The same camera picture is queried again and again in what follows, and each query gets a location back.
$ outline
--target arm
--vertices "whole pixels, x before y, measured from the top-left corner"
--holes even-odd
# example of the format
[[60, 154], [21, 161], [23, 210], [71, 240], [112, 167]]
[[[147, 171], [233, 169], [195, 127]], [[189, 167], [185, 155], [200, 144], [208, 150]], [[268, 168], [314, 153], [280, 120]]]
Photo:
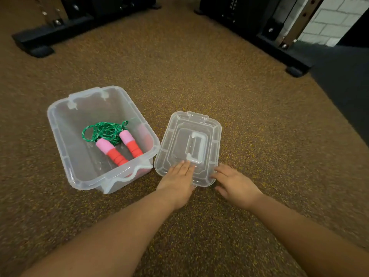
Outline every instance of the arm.
[[156, 191], [81, 233], [22, 277], [131, 276], [162, 223], [193, 191], [194, 167], [170, 168]]
[[286, 247], [309, 276], [367, 276], [369, 254], [340, 236], [264, 195], [237, 170], [220, 164], [216, 190], [254, 214]]

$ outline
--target speckled rubber flooring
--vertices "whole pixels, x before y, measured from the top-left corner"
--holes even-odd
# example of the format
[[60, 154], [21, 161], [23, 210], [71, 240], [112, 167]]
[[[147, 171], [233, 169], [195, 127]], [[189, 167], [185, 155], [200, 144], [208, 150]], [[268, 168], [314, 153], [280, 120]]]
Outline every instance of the speckled rubber flooring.
[[[19, 275], [155, 190], [155, 170], [111, 195], [77, 191], [66, 180], [47, 107], [70, 93], [108, 85], [128, 92], [160, 140], [175, 111], [218, 120], [220, 161], [368, 248], [369, 150], [310, 75], [292, 78], [272, 57], [195, 15], [198, 0], [158, 1], [161, 10], [109, 23], [36, 59], [10, 37], [43, 22], [33, 0], [0, 0], [0, 276]], [[165, 222], [136, 275], [304, 273], [254, 216], [210, 187], [197, 188]]]

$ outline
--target forearm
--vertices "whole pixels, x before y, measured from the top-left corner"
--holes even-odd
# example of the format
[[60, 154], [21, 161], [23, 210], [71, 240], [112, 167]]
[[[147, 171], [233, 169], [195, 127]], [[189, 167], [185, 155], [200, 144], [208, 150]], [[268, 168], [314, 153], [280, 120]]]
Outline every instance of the forearm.
[[294, 210], [263, 195], [250, 211], [309, 276], [367, 276], [367, 252]]
[[26, 276], [131, 276], [147, 245], [173, 212], [165, 191], [155, 191], [61, 247]]

